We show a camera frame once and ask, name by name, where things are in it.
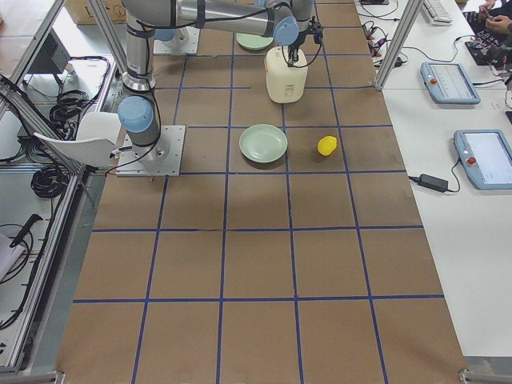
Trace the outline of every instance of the white container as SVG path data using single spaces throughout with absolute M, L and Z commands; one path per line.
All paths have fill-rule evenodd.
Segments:
M 298 50 L 298 62 L 288 67 L 288 47 L 276 46 L 269 50 L 265 57 L 266 89 L 273 102 L 281 104 L 296 102 L 304 93 L 307 76 L 307 60 L 304 52 Z

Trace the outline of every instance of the blue joint cap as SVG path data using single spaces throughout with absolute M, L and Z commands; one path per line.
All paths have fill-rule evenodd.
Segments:
M 274 40 L 280 46 L 289 46 L 298 36 L 298 24 L 293 16 L 282 19 L 274 28 Z
M 154 33 L 154 38 L 155 40 L 160 40 L 161 42 L 168 42 L 174 38 L 175 34 L 175 30 L 156 30 Z
M 140 96 L 130 96 L 119 104 L 118 117 L 128 132 L 140 134 L 153 122 L 153 107 L 150 102 Z

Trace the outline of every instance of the white chair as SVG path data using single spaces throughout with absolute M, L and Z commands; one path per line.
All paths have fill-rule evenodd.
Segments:
M 57 140 L 37 132 L 34 136 L 77 162 L 107 168 L 120 129 L 121 122 L 117 114 L 89 112 L 80 121 L 76 140 Z

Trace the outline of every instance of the green plate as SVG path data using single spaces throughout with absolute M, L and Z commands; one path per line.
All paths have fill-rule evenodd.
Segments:
M 288 140 L 276 126 L 257 124 L 240 136 L 240 150 L 253 162 L 274 162 L 286 152 Z
M 272 42 L 274 38 L 262 38 L 255 34 L 237 34 L 237 42 L 246 50 L 264 50 Z

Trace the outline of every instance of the hand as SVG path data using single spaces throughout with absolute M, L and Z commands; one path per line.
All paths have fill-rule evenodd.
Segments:
M 494 16 L 494 20 L 486 20 L 486 27 L 497 34 L 508 34 L 508 26 L 512 21 L 505 15 Z
M 494 4 L 496 4 L 496 0 L 486 0 L 486 2 L 484 2 L 481 6 L 479 6 L 478 9 L 480 10 L 480 12 L 483 12 L 484 8 L 486 10 L 492 10 L 494 7 Z

